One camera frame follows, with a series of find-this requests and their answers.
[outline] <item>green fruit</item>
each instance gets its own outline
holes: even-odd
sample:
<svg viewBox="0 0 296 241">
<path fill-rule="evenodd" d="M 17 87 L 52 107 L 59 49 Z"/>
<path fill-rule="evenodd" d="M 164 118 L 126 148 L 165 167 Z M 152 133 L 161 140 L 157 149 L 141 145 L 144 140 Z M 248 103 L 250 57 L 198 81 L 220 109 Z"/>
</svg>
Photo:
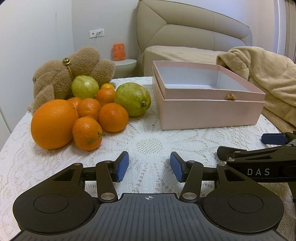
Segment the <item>green fruit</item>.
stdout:
<svg viewBox="0 0 296 241">
<path fill-rule="evenodd" d="M 124 107 L 131 117 L 144 114 L 151 105 L 149 92 L 137 83 L 124 83 L 116 89 L 115 103 Z"/>
<path fill-rule="evenodd" d="M 80 99 L 94 98 L 100 87 L 92 77 L 86 75 L 77 76 L 71 85 L 72 93 Z"/>
</svg>

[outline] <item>beige leather headboard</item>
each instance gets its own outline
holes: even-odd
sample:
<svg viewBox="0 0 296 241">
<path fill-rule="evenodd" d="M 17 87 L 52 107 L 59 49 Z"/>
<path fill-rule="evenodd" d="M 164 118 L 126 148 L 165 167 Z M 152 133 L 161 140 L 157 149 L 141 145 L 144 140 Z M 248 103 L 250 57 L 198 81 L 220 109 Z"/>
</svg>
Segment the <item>beige leather headboard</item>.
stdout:
<svg viewBox="0 0 296 241">
<path fill-rule="evenodd" d="M 140 52 L 154 45 L 220 51 L 252 46 L 251 30 L 243 23 L 207 9 L 172 1 L 140 0 L 136 29 Z"/>
</svg>

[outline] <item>pink box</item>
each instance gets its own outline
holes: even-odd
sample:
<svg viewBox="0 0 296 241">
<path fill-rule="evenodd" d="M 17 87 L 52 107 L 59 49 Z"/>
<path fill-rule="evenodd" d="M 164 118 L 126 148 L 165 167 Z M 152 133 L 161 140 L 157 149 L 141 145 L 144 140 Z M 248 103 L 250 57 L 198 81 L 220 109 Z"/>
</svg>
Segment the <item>pink box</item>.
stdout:
<svg viewBox="0 0 296 241">
<path fill-rule="evenodd" d="M 153 90 L 163 130 L 254 125 L 265 93 L 219 65 L 154 61 Z M 236 100 L 225 100 L 233 94 Z"/>
</svg>

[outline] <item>lace tablecloth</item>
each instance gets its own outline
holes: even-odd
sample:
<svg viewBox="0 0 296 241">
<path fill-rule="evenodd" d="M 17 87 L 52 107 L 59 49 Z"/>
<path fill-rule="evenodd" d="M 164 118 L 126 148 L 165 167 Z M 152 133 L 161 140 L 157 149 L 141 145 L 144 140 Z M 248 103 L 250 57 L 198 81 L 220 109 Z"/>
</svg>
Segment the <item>lace tablecloth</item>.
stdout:
<svg viewBox="0 0 296 241">
<path fill-rule="evenodd" d="M 184 160 L 196 160 L 206 167 L 216 167 L 218 146 L 241 149 L 266 148 L 261 143 L 263 133 L 278 133 L 277 128 L 264 116 L 257 125 L 162 131 L 152 90 L 152 78 L 126 78 L 113 80 L 117 86 L 124 82 L 136 82 L 151 95 L 151 107 L 138 118 L 130 118 L 125 130 L 106 133 L 99 149 L 87 152 L 72 141 L 56 150 L 38 147 L 30 134 L 31 114 L 26 113 L 0 152 L 0 240 L 7 241 L 18 232 L 12 214 L 14 200 L 24 191 L 45 180 L 63 168 L 81 162 L 84 167 L 97 162 L 115 160 L 122 151 L 128 151 L 130 165 L 124 180 L 115 183 L 120 196 L 131 193 L 177 193 L 184 184 L 179 183 L 169 164 L 169 156 L 176 151 Z M 287 183 L 265 183 L 275 192 L 285 206 L 284 216 L 277 231 L 289 241 L 295 240 L 295 208 Z M 202 184 L 201 195 L 213 190 L 213 182 Z M 96 196 L 96 183 L 86 182 L 86 191 Z"/>
</svg>

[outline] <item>stuffed animal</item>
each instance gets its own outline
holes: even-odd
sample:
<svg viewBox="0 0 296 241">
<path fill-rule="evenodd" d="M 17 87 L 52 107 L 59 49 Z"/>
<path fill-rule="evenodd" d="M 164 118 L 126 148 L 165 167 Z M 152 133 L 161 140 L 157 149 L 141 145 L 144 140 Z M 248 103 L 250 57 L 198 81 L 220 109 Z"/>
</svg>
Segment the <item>stuffed animal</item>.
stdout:
<svg viewBox="0 0 296 241">
<path fill-rule="evenodd" d="M 124 51 L 124 44 L 113 44 L 113 60 L 125 60 L 126 53 Z"/>
<path fill-rule="evenodd" d="M 72 92 L 71 84 L 76 76 L 90 76 L 101 87 L 111 81 L 114 72 L 114 62 L 100 59 L 100 53 L 92 46 L 83 47 L 63 60 L 48 61 L 34 73 L 34 102 L 28 110 L 34 114 L 50 100 L 66 99 Z"/>
</svg>

